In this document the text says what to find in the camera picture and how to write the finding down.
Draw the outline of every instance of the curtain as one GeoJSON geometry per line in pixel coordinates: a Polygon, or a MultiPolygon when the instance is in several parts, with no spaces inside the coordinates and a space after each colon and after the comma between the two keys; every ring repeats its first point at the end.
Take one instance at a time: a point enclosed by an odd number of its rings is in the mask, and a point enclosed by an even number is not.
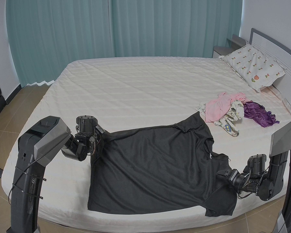
{"type": "Polygon", "coordinates": [[[212,57],[239,34],[242,0],[7,0],[21,85],[51,81],[74,60],[212,57]]]}

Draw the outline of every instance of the headboard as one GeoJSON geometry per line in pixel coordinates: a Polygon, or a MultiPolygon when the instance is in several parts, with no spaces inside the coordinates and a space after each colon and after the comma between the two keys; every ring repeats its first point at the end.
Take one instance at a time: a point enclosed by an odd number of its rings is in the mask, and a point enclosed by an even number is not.
{"type": "Polygon", "coordinates": [[[291,105],[291,49],[254,28],[251,29],[249,43],[263,54],[275,58],[285,68],[286,74],[278,78],[273,86],[291,105]]]}

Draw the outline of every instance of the pink shirt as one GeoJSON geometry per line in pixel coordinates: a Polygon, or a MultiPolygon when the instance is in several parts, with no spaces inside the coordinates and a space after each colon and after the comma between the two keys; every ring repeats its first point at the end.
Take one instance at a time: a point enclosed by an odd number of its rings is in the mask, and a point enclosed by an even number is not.
{"type": "Polygon", "coordinates": [[[243,104],[250,101],[242,92],[235,94],[223,92],[218,95],[217,99],[206,103],[206,122],[215,122],[222,118],[228,112],[230,104],[235,100],[240,100],[243,104]]]}

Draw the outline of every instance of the fitted sheet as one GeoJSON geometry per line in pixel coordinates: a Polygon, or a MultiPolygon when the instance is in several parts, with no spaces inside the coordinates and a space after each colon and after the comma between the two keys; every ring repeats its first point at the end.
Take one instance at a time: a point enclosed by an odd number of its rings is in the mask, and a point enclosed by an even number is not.
{"type": "MultiPolygon", "coordinates": [[[[240,135],[232,137],[207,123],[214,138],[213,151],[229,156],[240,172],[251,155],[268,156],[271,135],[291,121],[282,100],[268,88],[255,92],[220,59],[194,57],[123,57],[78,60],[70,63],[32,112],[20,135],[48,115],[61,117],[73,134],[75,118],[93,115],[107,131],[170,125],[194,114],[200,102],[221,92],[243,92],[276,114],[280,124],[263,128],[252,119],[236,122],[240,135]]],[[[15,142],[2,175],[9,193],[18,147],[15,142]]],[[[286,192],[284,187],[276,199],[286,192]]],[[[206,226],[237,217],[265,202],[251,195],[238,200],[232,216],[206,217],[201,206],[143,214],[114,215],[87,210],[90,158],[74,161],[58,153],[46,167],[38,216],[70,227],[105,232],[157,232],[206,226]]]]}

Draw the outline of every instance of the black t-shirt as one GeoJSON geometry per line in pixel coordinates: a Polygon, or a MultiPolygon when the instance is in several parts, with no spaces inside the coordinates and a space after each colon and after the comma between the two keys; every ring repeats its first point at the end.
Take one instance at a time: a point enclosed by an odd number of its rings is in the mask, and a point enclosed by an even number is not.
{"type": "Polygon", "coordinates": [[[212,152],[199,112],[174,125],[105,132],[103,140],[91,162],[89,210],[145,214],[201,205],[206,216],[232,215],[236,192],[216,177],[230,168],[228,156],[212,152]]]}

